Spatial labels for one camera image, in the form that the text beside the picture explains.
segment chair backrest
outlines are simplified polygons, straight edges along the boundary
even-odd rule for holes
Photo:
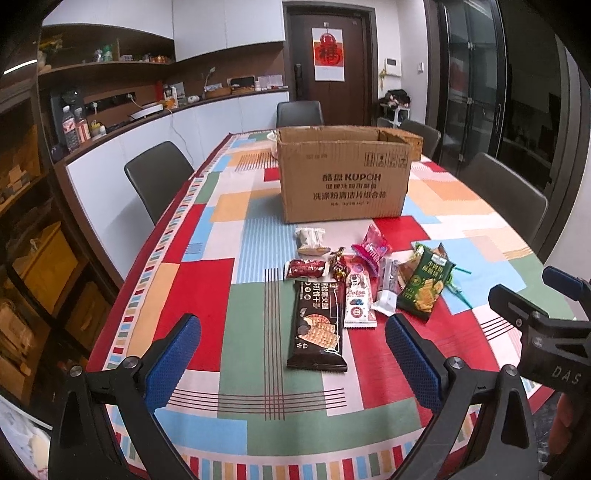
[[[124,170],[154,224],[193,174],[193,167],[172,142],[146,150],[127,162]]]
[[[322,107],[316,100],[281,102],[277,104],[277,128],[324,125]]]
[[[531,183],[486,153],[478,153],[460,180],[489,203],[531,245],[548,200]]]
[[[403,120],[400,124],[401,130],[406,130],[412,134],[420,135],[423,138],[423,155],[427,158],[432,159],[435,155],[435,149],[439,145],[441,139],[441,133],[439,130],[435,130],[425,124],[414,122],[413,120]]]

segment white cabinet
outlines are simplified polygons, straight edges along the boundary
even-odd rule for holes
[[[125,175],[125,164],[171,141],[197,170],[228,133],[274,128],[277,103],[288,98],[287,92],[273,92],[196,105],[125,132],[66,167],[78,201],[121,277],[127,276],[154,229]]]
[[[123,170],[127,161],[117,137],[67,166],[78,201],[122,278],[154,229]]]
[[[140,153],[171,141],[195,169],[199,168],[203,151],[195,110],[198,109],[176,112],[134,128],[67,166],[78,201],[122,278],[129,273],[154,229],[144,204],[125,175],[125,164]]]
[[[201,147],[206,158],[228,133],[242,132],[242,115],[238,98],[208,103],[194,110],[201,133]]]
[[[223,0],[228,48],[284,41],[281,0]]]
[[[174,0],[173,24],[177,61],[226,48],[223,0]]]
[[[289,102],[288,92],[266,93],[238,99],[242,120],[242,131],[266,130],[275,128],[277,104]]]
[[[173,37],[172,0],[62,0],[43,26],[60,24],[112,25],[161,37]]]
[[[173,24],[177,61],[285,40],[281,0],[173,0]]]

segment dining table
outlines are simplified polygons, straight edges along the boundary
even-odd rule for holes
[[[377,327],[344,329],[348,370],[288,369],[296,290],[284,264],[298,258],[296,228],[326,231],[332,250],[363,240],[374,224],[404,261],[415,242],[443,244],[454,283],[428,322],[406,314],[444,356],[499,371],[517,365],[520,333],[489,307],[503,284],[556,318],[572,319],[545,286],[543,265],[503,217],[428,158],[413,162],[397,218],[287,224],[267,131],[229,134],[179,191],[139,252],[93,348],[89,371],[142,356],[184,313],[201,341],[168,404],[155,416],[202,480],[382,480],[400,467],[431,411],[415,399]],[[532,411],[552,391],[523,378]],[[452,451],[473,429],[471,406]],[[116,407],[108,409],[130,468],[141,459]]]

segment ceiling light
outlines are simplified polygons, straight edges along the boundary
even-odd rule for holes
[[[4,73],[14,72],[15,70],[18,70],[22,67],[26,67],[27,65],[31,65],[33,63],[37,63],[37,59],[29,60],[29,61],[26,61],[25,63],[21,63],[19,65],[16,65],[15,67],[12,67],[11,69],[6,70]]]

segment snack package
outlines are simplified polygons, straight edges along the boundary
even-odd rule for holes
[[[300,244],[297,249],[299,254],[319,257],[330,252],[330,248],[323,245],[324,229],[304,227],[295,229],[295,232]]]
[[[284,278],[320,278],[329,275],[330,265],[325,260],[296,258],[285,263]]]
[[[382,235],[382,232],[372,223],[360,245],[351,245],[351,248],[369,265],[371,276],[377,277],[379,273],[379,261],[384,255],[388,255],[392,248]]]
[[[410,256],[410,258],[406,262],[401,263],[398,267],[399,290],[403,290],[406,284],[408,283],[408,280],[410,280],[410,277],[413,276],[413,273],[417,269],[418,263],[421,261],[421,256],[425,249],[435,253],[436,255],[439,255],[440,257],[445,258],[446,260],[449,259],[442,243],[440,243],[437,246],[437,248],[431,249],[417,242],[416,244],[414,244],[414,252]]]
[[[396,313],[396,299],[400,294],[398,270],[400,264],[392,258],[384,257],[379,262],[378,294],[372,309],[390,317]]]
[[[369,272],[365,262],[359,257],[348,262],[350,273],[347,276],[345,293],[345,328],[375,327],[378,322],[371,310],[372,294]]]
[[[417,253],[421,258],[398,296],[397,306],[428,320],[455,264],[422,245],[417,248]]]
[[[342,285],[298,282],[288,368],[346,372]]]

